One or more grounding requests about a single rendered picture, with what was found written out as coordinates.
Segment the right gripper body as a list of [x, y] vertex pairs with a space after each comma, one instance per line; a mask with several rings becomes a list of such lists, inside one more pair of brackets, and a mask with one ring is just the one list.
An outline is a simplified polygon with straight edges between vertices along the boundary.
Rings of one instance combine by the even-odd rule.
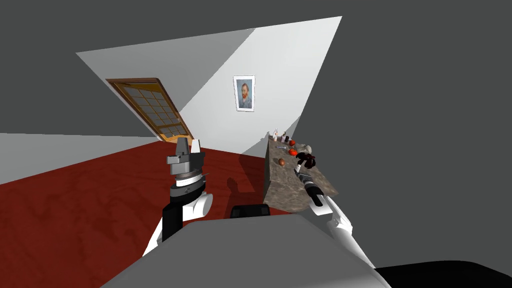
[[311, 153], [300, 152], [295, 157], [298, 159], [298, 166], [312, 169], [316, 165], [316, 159]]

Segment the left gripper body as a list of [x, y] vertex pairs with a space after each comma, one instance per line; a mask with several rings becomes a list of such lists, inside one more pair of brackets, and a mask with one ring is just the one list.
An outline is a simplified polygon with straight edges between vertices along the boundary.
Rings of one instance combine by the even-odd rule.
[[171, 175], [190, 175], [193, 172], [202, 171], [204, 158], [204, 152], [170, 155], [166, 157], [166, 163], [170, 165]]

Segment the wooden framed window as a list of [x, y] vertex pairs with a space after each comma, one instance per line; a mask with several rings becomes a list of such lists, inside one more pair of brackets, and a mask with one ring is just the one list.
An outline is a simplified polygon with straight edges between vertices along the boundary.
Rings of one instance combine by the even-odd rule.
[[192, 144], [192, 133], [159, 79], [109, 78], [106, 82], [158, 140], [176, 144], [186, 138]]

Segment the framed portrait painting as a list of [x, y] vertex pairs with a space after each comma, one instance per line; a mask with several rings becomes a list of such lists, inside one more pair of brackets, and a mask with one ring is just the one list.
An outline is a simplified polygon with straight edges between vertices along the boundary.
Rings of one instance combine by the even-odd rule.
[[238, 112], [255, 111], [255, 80], [254, 75], [233, 76], [235, 107]]

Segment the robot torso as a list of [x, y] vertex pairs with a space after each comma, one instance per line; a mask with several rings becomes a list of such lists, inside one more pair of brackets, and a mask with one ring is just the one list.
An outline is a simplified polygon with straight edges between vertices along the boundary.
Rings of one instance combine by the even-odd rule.
[[299, 214], [195, 221], [101, 288], [385, 288]]

